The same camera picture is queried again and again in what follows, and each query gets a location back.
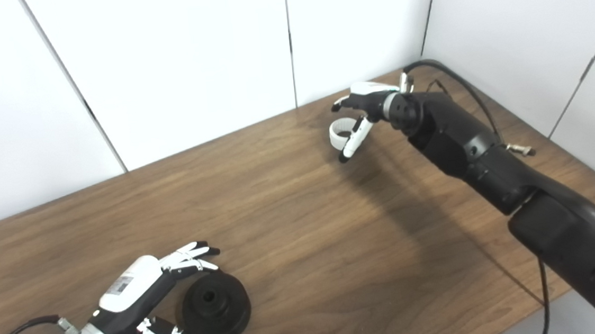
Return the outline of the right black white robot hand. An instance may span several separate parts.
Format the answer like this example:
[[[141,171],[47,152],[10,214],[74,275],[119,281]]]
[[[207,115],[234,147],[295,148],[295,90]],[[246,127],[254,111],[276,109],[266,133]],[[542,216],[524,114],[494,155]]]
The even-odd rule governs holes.
[[[399,95],[399,86],[378,82],[357,82],[350,86],[349,94],[336,100],[330,111],[342,109],[361,111],[357,119],[340,118],[330,124],[331,145],[339,150],[338,160],[342,164],[350,161],[368,137],[374,124],[387,121],[390,103]]]

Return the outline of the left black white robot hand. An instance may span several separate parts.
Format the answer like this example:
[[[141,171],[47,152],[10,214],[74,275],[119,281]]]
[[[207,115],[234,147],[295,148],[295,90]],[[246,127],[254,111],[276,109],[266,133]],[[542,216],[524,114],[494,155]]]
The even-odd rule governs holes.
[[[185,244],[163,258],[142,255],[101,296],[89,324],[102,334],[187,334],[176,324],[150,313],[173,290],[177,281],[200,272],[219,271],[204,260],[221,250],[199,241]]]

